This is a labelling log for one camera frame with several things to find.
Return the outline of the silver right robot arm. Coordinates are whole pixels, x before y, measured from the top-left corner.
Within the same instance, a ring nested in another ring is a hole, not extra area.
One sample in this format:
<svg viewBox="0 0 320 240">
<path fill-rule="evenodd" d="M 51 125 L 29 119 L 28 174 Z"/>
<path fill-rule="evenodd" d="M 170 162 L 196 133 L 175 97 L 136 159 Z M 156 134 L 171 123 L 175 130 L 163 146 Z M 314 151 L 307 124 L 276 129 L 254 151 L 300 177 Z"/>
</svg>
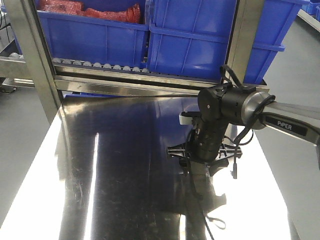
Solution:
<svg viewBox="0 0 320 240">
<path fill-rule="evenodd" d="M 202 89 L 198 111 L 182 112 L 181 125 L 192 125 L 186 141 L 167 148 L 177 157 L 184 173 L 191 162 L 205 165 L 210 176 L 241 157 L 241 140 L 250 130 L 276 129 L 320 145 L 320 110 L 275 101 L 275 96 L 254 87 L 234 87 L 230 83 Z"/>
</svg>

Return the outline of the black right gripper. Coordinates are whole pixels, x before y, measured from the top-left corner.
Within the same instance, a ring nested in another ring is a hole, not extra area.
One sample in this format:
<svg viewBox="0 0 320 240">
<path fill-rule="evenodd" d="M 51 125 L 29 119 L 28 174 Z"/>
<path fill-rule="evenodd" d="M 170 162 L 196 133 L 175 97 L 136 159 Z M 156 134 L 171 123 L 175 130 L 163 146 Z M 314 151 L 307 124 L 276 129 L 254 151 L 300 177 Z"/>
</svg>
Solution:
<svg viewBox="0 0 320 240">
<path fill-rule="evenodd" d="M 167 154 L 179 158 L 183 175 L 191 175 L 191 163 L 206 165 L 213 176 L 227 168 L 230 158 L 241 158 L 241 148 L 236 144 L 223 143 L 229 123 L 225 120 L 206 122 L 201 117 L 181 117 L 182 125 L 192 125 L 184 143 L 167 148 Z"/>
</svg>

